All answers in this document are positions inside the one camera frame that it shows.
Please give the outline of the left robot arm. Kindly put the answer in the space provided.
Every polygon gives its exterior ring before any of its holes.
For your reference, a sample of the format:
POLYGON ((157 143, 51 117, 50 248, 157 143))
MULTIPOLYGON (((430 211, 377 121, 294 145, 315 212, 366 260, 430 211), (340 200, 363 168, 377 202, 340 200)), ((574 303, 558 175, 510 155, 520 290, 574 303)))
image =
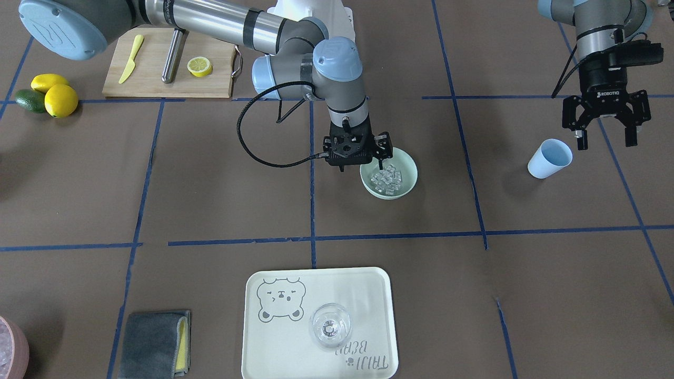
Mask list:
POLYGON ((576 45, 551 98, 578 73, 581 94, 566 97, 562 106, 562 127, 575 134, 577 149, 588 148, 587 127, 601 117, 621 122, 625 145, 636 146, 651 111, 645 89, 627 90, 627 68, 663 61, 662 46, 647 37, 653 19, 649 5, 644 1, 539 1, 538 11, 576 31, 576 45))

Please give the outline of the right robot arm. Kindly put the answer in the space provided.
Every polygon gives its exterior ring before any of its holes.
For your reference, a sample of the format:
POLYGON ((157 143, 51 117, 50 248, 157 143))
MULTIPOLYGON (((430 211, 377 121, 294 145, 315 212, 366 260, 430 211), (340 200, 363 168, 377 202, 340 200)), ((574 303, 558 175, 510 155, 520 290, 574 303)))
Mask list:
POLYGON ((83 61, 141 25, 197 32, 263 53, 251 73, 257 96, 324 100, 330 133, 322 158, 331 166, 379 168, 394 156, 388 132, 373 135, 363 64, 356 43, 330 36, 316 17, 293 20, 226 1, 21 1, 18 14, 29 33, 61 57, 83 61))

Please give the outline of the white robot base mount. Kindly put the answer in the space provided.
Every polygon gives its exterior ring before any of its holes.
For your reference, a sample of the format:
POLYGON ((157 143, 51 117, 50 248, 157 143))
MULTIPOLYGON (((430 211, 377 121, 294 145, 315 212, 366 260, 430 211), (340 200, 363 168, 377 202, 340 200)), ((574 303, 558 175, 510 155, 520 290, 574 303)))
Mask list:
POLYGON ((356 41, 353 12, 342 1, 277 1, 267 12, 296 21, 315 17, 325 24, 330 37, 344 36, 356 41))

